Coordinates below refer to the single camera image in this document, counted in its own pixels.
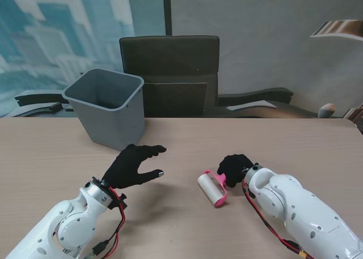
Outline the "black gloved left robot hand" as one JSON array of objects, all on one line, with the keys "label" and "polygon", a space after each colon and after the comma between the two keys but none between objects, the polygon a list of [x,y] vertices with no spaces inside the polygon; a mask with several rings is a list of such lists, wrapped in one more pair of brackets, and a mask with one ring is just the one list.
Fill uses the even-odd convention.
[{"label": "black gloved left robot hand", "polygon": [[129,144],[116,157],[111,166],[107,169],[102,180],[113,189],[124,189],[133,185],[141,185],[163,175],[161,169],[138,173],[142,162],[161,153],[166,152],[161,145],[136,146]]}]

